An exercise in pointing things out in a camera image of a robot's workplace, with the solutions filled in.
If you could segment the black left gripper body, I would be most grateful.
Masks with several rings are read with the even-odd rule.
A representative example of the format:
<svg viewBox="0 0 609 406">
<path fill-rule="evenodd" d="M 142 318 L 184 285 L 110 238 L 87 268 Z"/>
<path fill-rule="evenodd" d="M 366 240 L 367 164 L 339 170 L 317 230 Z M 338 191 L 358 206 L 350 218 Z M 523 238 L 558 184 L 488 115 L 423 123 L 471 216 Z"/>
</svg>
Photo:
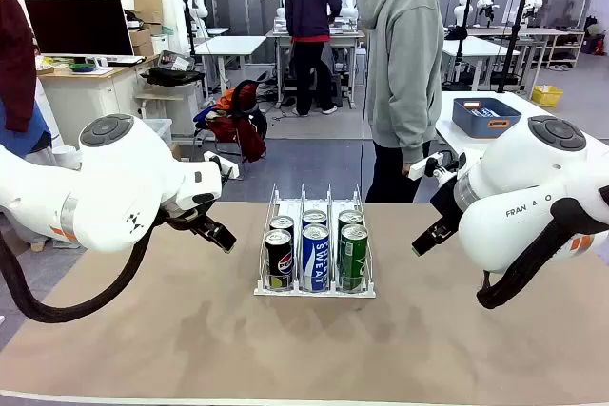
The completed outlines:
<svg viewBox="0 0 609 406">
<path fill-rule="evenodd" d="M 214 201 L 182 210 L 171 203 L 159 209 L 159 224 L 166 223 L 178 231 L 213 231 L 215 222 L 207 215 Z"/>
</svg>

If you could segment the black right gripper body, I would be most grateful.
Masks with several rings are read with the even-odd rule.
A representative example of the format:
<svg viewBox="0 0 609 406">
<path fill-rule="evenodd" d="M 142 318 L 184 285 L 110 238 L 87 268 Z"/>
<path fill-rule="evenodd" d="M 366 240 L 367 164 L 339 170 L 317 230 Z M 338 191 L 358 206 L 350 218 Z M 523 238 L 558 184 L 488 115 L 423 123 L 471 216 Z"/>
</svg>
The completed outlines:
<svg viewBox="0 0 609 406">
<path fill-rule="evenodd" d="M 463 214 L 454 196 L 457 178 L 452 177 L 442 184 L 436 194 L 430 199 L 431 204 L 441 215 L 434 224 L 436 230 L 457 230 Z"/>
</svg>

